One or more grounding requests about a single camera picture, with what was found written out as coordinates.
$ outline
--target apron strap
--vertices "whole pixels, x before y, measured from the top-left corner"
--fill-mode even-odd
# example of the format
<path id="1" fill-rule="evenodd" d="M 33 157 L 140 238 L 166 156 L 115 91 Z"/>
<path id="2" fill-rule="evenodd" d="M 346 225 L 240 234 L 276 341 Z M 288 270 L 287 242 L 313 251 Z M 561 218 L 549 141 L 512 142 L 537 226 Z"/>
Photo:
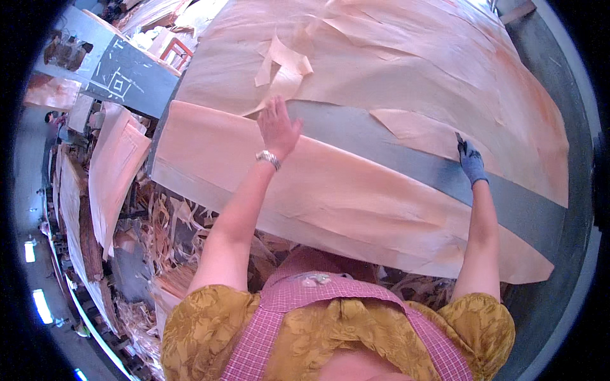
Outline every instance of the apron strap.
<path id="1" fill-rule="evenodd" d="M 259 306 L 233 350 L 220 379 L 222 381 L 262 380 L 283 319 L 283 312 L 267 311 Z"/>
<path id="2" fill-rule="evenodd" d="M 466 359 L 436 324 L 423 315 L 408 314 L 407 319 L 428 350 L 441 380 L 472 381 Z"/>

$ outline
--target red stool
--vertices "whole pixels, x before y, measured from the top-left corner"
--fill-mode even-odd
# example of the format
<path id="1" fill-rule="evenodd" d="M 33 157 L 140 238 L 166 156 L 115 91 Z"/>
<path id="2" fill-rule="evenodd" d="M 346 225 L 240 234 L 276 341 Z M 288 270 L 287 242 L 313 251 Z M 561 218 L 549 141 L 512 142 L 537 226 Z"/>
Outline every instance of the red stool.
<path id="1" fill-rule="evenodd" d="M 193 52 L 190 51 L 186 47 L 186 45 L 183 44 L 182 41 L 178 40 L 176 37 L 171 39 L 170 43 L 167 45 L 167 48 L 165 48 L 165 51 L 163 52 L 163 54 L 161 54 L 160 58 L 165 61 L 170 51 L 174 51 L 181 58 L 181 61 L 178 64 L 178 67 L 176 68 L 177 70 L 180 70 L 180 68 L 186 63 L 189 57 L 193 57 Z"/>

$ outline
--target woman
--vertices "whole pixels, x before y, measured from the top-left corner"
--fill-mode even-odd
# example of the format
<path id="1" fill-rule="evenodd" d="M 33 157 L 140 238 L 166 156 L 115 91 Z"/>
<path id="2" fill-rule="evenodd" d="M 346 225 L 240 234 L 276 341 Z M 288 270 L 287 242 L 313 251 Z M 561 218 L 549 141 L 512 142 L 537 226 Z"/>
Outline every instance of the woman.
<path id="1" fill-rule="evenodd" d="M 373 285 L 372 266 L 295 249 L 260 293 L 247 287 L 267 187 L 303 122 L 281 98 L 261 111 L 266 150 L 207 238 L 189 295 L 167 319 L 168 380 L 490 380 L 515 337 L 500 304 L 498 221 L 481 155 L 461 144 L 473 191 L 470 234 L 451 302 L 434 312 Z"/>

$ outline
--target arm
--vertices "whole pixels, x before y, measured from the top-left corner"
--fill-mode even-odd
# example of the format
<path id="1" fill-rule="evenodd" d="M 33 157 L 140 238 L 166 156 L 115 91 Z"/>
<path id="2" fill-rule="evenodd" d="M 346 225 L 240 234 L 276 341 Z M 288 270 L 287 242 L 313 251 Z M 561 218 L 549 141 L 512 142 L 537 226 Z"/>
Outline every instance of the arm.
<path id="1" fill-rule="evenodd" d="M 272 98 L 257 122 L 266 150 L 280 161 L 284 160 L 295 148 L 303 122 L 290 122 L 286 104 L 281 98 Z M 256 162 L 250 168 L 207 237 L 187 293 L 213 284 L 248 291 L 252 235 L 275 171 L 273 164 L 267 161 Z"/>
<path id="2" fill-rule="evenodd" d="M 470 293 L 490 294 L 500 301 L 500 230 L 483 160 L 469 142 L 460 150 L 460 157 L 472 184 L 473 202 L 464 263 L 451 301 Z"/>

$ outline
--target short sleeve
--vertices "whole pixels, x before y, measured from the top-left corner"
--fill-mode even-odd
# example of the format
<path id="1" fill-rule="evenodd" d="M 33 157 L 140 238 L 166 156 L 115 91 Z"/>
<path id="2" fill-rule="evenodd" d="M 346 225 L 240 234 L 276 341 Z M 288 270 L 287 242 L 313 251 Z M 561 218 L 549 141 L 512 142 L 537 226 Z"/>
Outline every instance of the short sleeve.
<path id="1" fill-rule="evenodd" d="M 259 295 L 211 285 L 189 294 L 170 313 L 161 364 L 168 381 L 215 380 L 259 305 Z"/>
<path id="2" fill-rule="evenodd" d="M 506 307 L 491 295 L 476 293 L 462 296 L 437 313 L 472 350 L 478 368 L 473 370 L 491 380 L 515 343 L 515 323 Z"/>

